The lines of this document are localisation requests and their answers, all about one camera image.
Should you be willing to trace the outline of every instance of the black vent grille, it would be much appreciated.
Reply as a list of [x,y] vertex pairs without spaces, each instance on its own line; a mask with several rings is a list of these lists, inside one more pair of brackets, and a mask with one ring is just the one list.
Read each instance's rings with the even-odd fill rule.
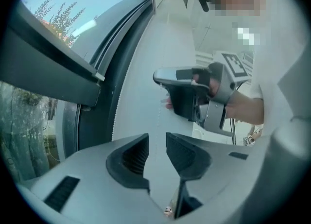
[[79,181],[78,178],[66,176],[44,202],[55,211],[60,212]]
[[139,142],[123,153],[122,164],[131,172],[143,176],[148,155],[148,143]]
[[235,157],[235,158],[239,158],[242,160],[246,160],[248,155],[247,154],[243,154],[243,153],[239,153],[239,152],[231,152],[229,153],[229,156]]
[[166,154],[181,181],[196,180],[201,178],[211,165],[211,157],[184,138],[189,137],[166,133]]

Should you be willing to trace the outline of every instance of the vent slot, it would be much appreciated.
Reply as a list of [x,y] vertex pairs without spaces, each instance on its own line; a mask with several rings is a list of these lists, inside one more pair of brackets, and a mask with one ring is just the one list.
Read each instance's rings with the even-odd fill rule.
[[45,199],[45,204],[60,212],[79,181],[78,178],[66,176]]
[[149,155],[148,142],[139,142],[122,155],[123,165],[131,172],[143,176],[146,160]]
[[238,152],[231,152],[229,154],[229,156],[235,157],[235,158],[239,158],[242,160],[246,160],[248,155],[247,154],[243,154],[243,153],[238,153]]

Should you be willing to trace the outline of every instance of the hand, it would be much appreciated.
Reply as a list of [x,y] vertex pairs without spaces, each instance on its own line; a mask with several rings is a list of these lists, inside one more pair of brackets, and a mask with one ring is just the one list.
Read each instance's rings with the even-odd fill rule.
[[[195,74],[193,76],[193,80],[195,80],[197,82],[199,80],[199,75]],[[209,95],[211,97],[214,97],[216,95],[218,88],[219,88],[219,82],[213,78],[210,78],[210,80],[209,80]],[[171,101],[170,97],[167,99],[167,104],[165,105],[165,107],[167,109],[173,109],[173,105],[172,105],[172,101]]]

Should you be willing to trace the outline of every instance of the tree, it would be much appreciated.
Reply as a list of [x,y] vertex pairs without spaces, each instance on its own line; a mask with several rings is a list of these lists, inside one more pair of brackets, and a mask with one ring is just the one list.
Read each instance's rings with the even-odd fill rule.
[[44,21],[44,17],[53,9],[55,6],[49,6],[49,3],[52,0],[45,0],[35,11],[34,16],[41,21],[54,35],[56,35],[59,39],[64,41],[69,47],[72,46],[74,40],[77,37],[74,37],[72,34],[69,34],[72,27],[71,25],[79,18],[79,16],[84,12],[85,8],[82,8],[73,18],[70,17],[71,11],[76,5],[77,2],[72,3],[68,6],[64,11],[66,3],[62,3],[59,7],[57,14],[50,18],[50,21]]

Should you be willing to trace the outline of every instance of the foliage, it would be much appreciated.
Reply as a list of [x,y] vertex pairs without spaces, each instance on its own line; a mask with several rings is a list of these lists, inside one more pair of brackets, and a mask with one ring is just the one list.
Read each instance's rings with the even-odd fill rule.
[[52,0],[45,0],[35,11],[34,16],[40,20],[54,35],[59,39],[64,41],[69,47],[73,44],[76,37],[72,34],[69,34],[72,27],[71,25],[81,16],[85,8],[82,8],[74,17],[70,17],[71,11],[77,2],[72,3],[65,10],[64,7],[66,3],[62,3],[60,8],[57,11],[57,14],[50,18],[49,22],[44,20],[44,17],[53,9],[55,4],[49,6]]
[[18,95],[21,97],[21,100],[27,105],[38,105],[42,96],[35,94],[21,88],[17,88]]

